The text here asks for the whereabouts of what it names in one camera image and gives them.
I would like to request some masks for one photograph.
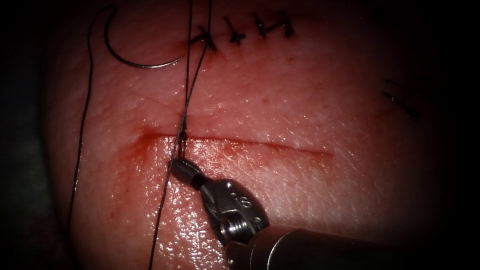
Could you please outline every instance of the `skin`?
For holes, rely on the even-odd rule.
[[[101,6],[83,5],[52,37],[43,84],[43,134],[59,219],[66,226],[88,89],[87,29]],[[195,2],[196,26],[208,5]],[[295,35],[267,26],[285,11]],[[422,29],[375,17],[375,5],[214,1],[211,34],[187,113],[186,156],[211,178],[231,178],[262,202],[271,224],[392,244],[421,242],[443,216],[439,183],[449,172],[448,123],[428,98],[435,57]],[[187,2],[121,3],[109,36],[136,63],[186,55]],[[87,269],[146,269],[157,210],[185,102],[186,57],[160,69],[115,60],[103,41],[108,13],[92,32],[92,94],[83,131],[71,241]],[[231,44],[228,16],[246,34]],[[190,79],[203,42],[191,47]],[[391,78],[420,89],[411,95]],[[415,120],[381,95],[421,114]],[[227,269],[200,194],[170,178],[154,269]]]

